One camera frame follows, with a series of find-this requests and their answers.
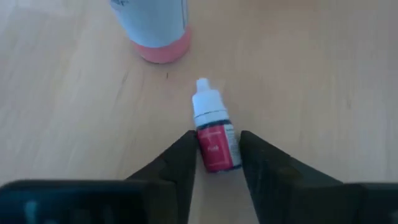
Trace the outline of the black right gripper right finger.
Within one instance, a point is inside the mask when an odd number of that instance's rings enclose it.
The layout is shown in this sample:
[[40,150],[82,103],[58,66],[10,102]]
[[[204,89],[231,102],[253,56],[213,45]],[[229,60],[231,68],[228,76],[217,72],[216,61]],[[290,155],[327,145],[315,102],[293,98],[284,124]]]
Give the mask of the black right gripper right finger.
[[364,190],[295,159],[250,131],[239,142],[260,223],[356,223]]

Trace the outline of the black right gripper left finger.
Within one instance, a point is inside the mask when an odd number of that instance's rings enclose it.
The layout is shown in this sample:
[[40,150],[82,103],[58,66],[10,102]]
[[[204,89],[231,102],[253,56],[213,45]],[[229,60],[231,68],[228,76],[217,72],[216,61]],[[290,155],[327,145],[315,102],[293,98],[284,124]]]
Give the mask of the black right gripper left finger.
[[177,193],[178,222],[187,224],[195,181],[198,140],[194,130],[187,131],[148,165],[130,175],[128,180],[166,180]]

